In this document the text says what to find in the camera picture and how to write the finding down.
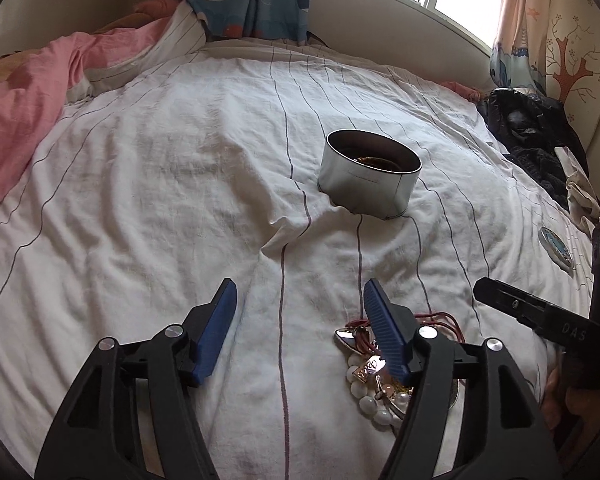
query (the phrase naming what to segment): jewelry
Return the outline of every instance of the jewelry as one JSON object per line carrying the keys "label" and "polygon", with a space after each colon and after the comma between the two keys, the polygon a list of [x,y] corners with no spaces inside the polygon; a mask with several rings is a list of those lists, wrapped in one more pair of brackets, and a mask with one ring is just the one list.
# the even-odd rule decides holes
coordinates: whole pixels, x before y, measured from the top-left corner
{"label": "jewelry", "polygon": [[353,160],[359,162],[360,164],[364,164],[365,166],[376,168],[376,170],[394,171],[400,173],[400,166],[398,166],[392,160],[381,158],[379,156],[360,156],[359,158],[354,158]]}
{"label": "jewelry", "polygon": [[[446,313],[440,315],[451,317]],[[423,317],[437,316],[439,315],[432,314]],[[454,327],[433,320],[425,324],[443,325],[456,339],[464,341],[456,320],[452,320]],[[404,420],[413,388],[403,386],[387,372],[386,362],[380,354],[368,320],[349,322],[346,327],[336,330],[334,336],[336,341],[350,352],[346,378],[350,383],[351,395],[358,399],[360,411],[380,428],[391,426],[396,434]],[[454,380],[449,409],[455,405],[458,395],[458,380]]]}

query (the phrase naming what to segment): silver screw head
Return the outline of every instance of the silver screw head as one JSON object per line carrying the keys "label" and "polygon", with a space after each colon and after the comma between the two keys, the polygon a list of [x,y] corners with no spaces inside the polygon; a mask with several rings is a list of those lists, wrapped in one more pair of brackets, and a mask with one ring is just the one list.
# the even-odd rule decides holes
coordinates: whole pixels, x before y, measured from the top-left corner
{"label": "silver screw head", "polygon": [[111,350],[115,345],[116,345],[115,339],[106,337],[106,338],[100,340],[100,342],[98,343],[98,348],[100,350],[102,350],[103,352],[106,352],[107,350]]}
{"label": "silver screw head", "polygon": [[502,344],[502,341],[492,337],[491,339],[487,339],[487,348],[494,352],[499,352],[504,348],[504,345]]}
{"label": "silver screw head", "polygon": [[438,331],[432,326],[421,326],[418,333],[424,339],[435,339],[438,335]]}
{"label": "silver screw head", "polygon": [[164,335],[170,338],[180,337],[184,329],[180,325],[171,325],[164,330]]}

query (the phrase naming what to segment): metal tin can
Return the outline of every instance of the metal tin can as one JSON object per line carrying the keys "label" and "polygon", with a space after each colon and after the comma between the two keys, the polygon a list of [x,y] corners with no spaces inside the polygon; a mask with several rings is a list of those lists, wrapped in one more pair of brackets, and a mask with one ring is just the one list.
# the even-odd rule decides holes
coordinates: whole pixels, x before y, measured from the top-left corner
{"label": "metal tin can", "polygon": [[354,214],[387,220],[407,209],[422,162],[404,144],[361,130],[331,132],[318,188]]}

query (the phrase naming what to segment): white cloth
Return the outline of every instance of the white cloth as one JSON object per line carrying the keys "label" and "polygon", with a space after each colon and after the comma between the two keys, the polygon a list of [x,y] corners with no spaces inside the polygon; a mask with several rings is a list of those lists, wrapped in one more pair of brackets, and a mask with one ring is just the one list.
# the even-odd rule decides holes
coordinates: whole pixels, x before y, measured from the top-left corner
{"label": "white cloth", "polygon": [[[222,41],[65,116],[0,204],[0,438],[29,472],[97,341],[150,338],[225,276],[238,312],[196,397],[222,479],[279,480],[285,460],[291,479],[379,475],[394,437],[358,410],[333,341],[371,277],[395,303],[453,313],[471,343],[501,338],[537,398],[552,346],[472,301],[473,284],[490,275],[587,313],[586,235],[488,145],[474,105],[404,70]],[[355,216],[318,191],[325,134],[351,127],[420,155],[406,218]],[[573,277],[542,225],[572,251]]]}
{"label": "white cloth", "polygon": [[567,202],[571,221],[591,238],[594,227],[600,221],[600,204],[596,192],[569,148],[558,146],[554,151],[567,177]]}

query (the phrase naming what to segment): blue gripper pad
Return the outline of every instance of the blue gripper pad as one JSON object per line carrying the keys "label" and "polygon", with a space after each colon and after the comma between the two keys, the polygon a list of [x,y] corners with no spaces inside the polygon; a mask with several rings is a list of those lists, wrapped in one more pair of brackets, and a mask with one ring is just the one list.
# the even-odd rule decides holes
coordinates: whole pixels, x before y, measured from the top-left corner
{"label": "blue gripper pad", "polygon": [[407,344],[388,310],[388,300],[375,280],[365,285],[365,311],[371,322],[382,358],[387,362],[391,377],[406,384],[410,375],[404,362]]}
{"label": "blue gripper pad", "polygon": [[238,291],[235,283],[229,279],[224,280],[211,301],[215,308],[198,340],[196,366],[191,373],[197,384],[202,384],[216,367],[224,338],[234,318],[237,302]]}

